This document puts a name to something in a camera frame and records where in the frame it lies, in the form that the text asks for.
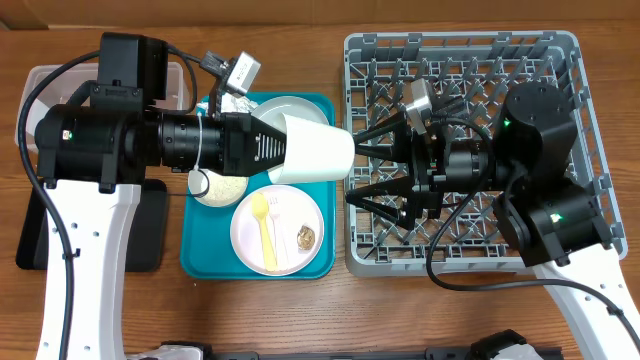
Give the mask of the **brown food scrap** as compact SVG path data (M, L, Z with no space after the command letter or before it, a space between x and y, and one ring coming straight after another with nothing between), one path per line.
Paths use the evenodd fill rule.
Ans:
M297 234L297 244L300 251L310 251L315 245L316 237L314 230L302 225Z

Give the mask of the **grey round plate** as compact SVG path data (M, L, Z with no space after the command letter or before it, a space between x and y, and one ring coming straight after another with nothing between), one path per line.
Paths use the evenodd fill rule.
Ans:
M328 125L322 110L309 100L296 96L278 96L258 105L251 115L281 132L286 132L283 115L295 116Z

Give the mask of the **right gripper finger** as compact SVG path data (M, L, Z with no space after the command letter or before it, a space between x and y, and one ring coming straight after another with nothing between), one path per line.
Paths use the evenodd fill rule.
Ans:
M385 161L407 163L411 153L411 128L405 112L397 112L353 136L355 153Z
M413 179L409 176L378 182L348 190L345 200L348 204L388 220L394 225L414 225L415 204L410 199L413 184ZM390 196L407 198L407 201L401 206L376 201L376 198Z

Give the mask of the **pink round plate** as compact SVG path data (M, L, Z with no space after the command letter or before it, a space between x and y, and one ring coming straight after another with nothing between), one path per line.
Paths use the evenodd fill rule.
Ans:
M263 260L260 231L257 220L252 215L251 196L262 193L267 199L272 195L278 198L284 222L284 233L290 268L268 272ZM267 228L276 255L276 241L272 220L267 216ZM315 232L315 245L310 251L300 251L297 234L302 225L311 227ZM284 277L301 271L312 263L318 255L324 240L324 218L319 206L304 191L288 185L268 185L246 196L237 206L230 228L231 245L240 261L250 270L265 276Z

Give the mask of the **yellow plastic spoon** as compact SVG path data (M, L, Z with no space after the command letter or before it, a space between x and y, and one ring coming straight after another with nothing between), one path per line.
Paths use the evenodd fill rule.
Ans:
M262 193L255 192L251 196L251 210L259 226L265 269L268 272L276 271L278 269L276 255L266 223L269 207L267 199Z

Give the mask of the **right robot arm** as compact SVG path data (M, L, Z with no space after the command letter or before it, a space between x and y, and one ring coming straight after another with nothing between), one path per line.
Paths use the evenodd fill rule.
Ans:
M554 86L525 82L506 94L487 132L456 115L456 99L418 79L405 107L354 138L359 155L403 163L406 176L349 190L346 201L407 230L437 219L448 193L464 210L495 193L498 229L561 311L587 359L635 359L639 312L614 236L591 192L567 174L578 129Z

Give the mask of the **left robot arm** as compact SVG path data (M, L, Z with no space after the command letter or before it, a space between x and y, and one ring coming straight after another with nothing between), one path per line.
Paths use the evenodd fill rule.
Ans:
M127 247L145 172L208 169L248 177L284 162L286 135L247 113L166 110L167 42L106 33L95 80L52 106L23 165L48 215L41 359L121 359Z

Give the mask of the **grey bowl with rice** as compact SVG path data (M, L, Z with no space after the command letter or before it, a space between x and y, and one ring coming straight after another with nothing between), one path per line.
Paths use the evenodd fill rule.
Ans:
M249 179L222 176L208 169L191 170L188 188L195 199L209 207L226 207L238 202L245 194Z

